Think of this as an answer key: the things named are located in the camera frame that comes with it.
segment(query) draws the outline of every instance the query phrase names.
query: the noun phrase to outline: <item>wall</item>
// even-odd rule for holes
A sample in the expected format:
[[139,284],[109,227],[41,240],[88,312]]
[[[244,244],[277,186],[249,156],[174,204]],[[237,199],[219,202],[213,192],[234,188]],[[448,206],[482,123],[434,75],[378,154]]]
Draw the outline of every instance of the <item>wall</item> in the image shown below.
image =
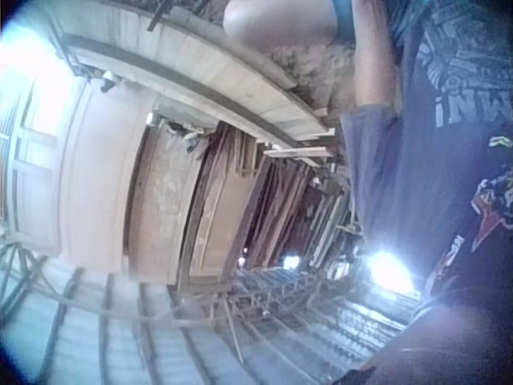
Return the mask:
[[72,121],[60,199],[62,257],[101,271],[119,271],[135,158],[157,94],[121,83],[103,94],[92,80]]

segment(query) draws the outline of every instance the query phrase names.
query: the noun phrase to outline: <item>graphic print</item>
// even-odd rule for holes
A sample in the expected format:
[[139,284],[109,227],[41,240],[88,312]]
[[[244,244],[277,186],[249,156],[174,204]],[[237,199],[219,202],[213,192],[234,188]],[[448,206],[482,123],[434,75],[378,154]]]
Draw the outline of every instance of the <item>graphic print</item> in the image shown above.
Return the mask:
[[494,180],[483,180],[472,207],[482,218],[472,244],[474,252],[498,225],[513,230],[513,168]]
[[437,128],[513,120],[509,30],[507,16],[467,2],[434,2],[417,60],[438,93]]

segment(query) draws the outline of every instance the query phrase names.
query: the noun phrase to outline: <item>knee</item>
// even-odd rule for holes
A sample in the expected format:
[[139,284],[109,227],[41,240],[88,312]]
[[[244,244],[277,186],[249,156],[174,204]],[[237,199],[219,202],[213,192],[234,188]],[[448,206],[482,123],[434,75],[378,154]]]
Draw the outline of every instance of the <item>knee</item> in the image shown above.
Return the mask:
[[231,0],[224,11],[223,28],[230,37],[255,48],[263,48],[261,33],[265,13],[259,11],[259,1]]

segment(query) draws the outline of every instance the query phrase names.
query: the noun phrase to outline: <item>gray t-shirt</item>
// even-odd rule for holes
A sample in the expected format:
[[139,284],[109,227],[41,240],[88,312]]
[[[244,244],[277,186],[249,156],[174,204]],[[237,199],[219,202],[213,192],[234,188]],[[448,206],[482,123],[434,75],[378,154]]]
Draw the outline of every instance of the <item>gray t-shirt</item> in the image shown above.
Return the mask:
[[342,116],[366,240],[426,276],[450,247],[483,179],[491,133],[513,120],[510,15],[433,1],[403,37],[403,113]]

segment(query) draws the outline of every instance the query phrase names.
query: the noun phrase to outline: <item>dust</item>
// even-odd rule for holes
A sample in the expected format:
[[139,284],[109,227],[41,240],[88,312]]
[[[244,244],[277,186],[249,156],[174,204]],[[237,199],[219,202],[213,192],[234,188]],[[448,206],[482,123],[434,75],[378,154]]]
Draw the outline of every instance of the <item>dust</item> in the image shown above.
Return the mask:
[[353,50],[340,45],[282,47],[269,57],[297,81],[293,91],[313,109],[338,114],[353,108]]

